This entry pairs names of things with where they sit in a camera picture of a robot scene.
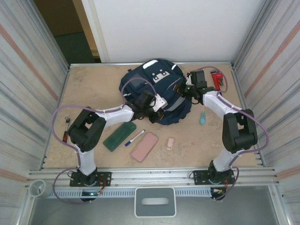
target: light blue keychain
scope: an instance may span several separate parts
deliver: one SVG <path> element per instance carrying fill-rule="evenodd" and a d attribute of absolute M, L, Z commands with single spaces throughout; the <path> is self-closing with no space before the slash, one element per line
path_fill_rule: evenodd
<path fill-rule="evenodd" d="M 203 110 L 200 117 L 200 124 L 203 125 L 205 123 L 205 111 Z"/>

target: doorway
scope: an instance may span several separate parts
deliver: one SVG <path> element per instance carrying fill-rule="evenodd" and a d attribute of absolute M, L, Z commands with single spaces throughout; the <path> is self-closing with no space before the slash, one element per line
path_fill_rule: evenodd
<path fill-rule="evenodd" d="M 100 63 L 81 0 L 34 0 L 68 64 Z"/>

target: white wall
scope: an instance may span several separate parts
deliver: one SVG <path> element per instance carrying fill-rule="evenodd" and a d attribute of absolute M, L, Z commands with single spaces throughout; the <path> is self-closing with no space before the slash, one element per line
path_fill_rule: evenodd
<path fill-rule="evenodd" d="M 82 0 L 103 62 L 233 60 L 265 0 Z"/>

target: corrugated metal panel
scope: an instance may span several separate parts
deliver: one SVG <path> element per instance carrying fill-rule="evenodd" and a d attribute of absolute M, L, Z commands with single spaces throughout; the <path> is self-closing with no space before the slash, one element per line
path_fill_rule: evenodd
<path fill-rule="evenodd" d="M 300 222 L 299 31 L 300 0 L 276 1 L 249 49 L 235 62 L 246 104 L 270 134 L 262 155 L 277 171 L 295 223 Z M 257 128 L 264 144 L 266 137 Z"/>
<path fill-rule="evenodd" d="M 15 222 L 38 169 L 68 65 L 29 1 L 0 2 L 0 224 Z"/>

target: whiteboard marker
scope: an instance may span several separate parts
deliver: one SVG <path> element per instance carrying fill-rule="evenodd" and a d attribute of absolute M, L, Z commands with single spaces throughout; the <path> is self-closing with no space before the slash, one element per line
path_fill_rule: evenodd
<path fill-rule="evenodd" d="M 142 130 L 137 136 L 135 136 L 133 139 L 131 139 L 129 142 L 127 142 L 126 144 L 125 144 L 125 146 L 128 146 L 128 145 L 130 145 L 131 144 L 131 142 L 133 142 L 138 136 L 140 136 L 142 133 L 144 133 L 145 132 L 145 130 Z"/>

